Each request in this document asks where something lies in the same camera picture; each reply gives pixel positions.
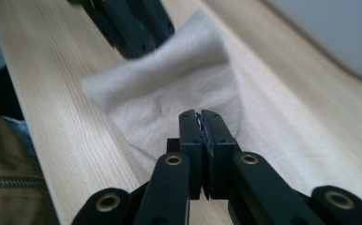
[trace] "light wood surface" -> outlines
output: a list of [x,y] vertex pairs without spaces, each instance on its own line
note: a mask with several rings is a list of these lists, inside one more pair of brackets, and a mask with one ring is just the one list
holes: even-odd
[[[295,189],[334,185],[362,198],[362,81],[260,1],[162,1],[176,28],[201,8],[219,25],[249,131]],[[0,45],[54,206],[69,224],[91,194],[149,179],[80,81],[123,61],[80,7],[0,1]],[[191,203],[190,224],[230,224],[226,202]]]

